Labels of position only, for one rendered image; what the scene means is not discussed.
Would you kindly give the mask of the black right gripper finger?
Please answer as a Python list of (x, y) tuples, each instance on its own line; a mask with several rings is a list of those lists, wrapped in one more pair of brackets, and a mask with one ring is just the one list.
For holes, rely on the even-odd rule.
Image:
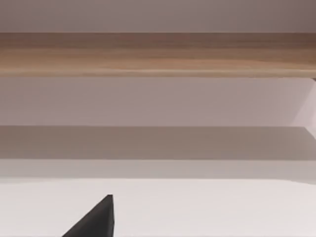
[(114, 237), (114, 197), (105, 196), (62, 237)]

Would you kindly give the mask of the wooden shelf board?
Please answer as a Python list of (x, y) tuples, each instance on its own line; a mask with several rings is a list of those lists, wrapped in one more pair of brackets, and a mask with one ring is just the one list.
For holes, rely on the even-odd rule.
[(316, 33), (0, 33), (0, 76), (316, 79)]

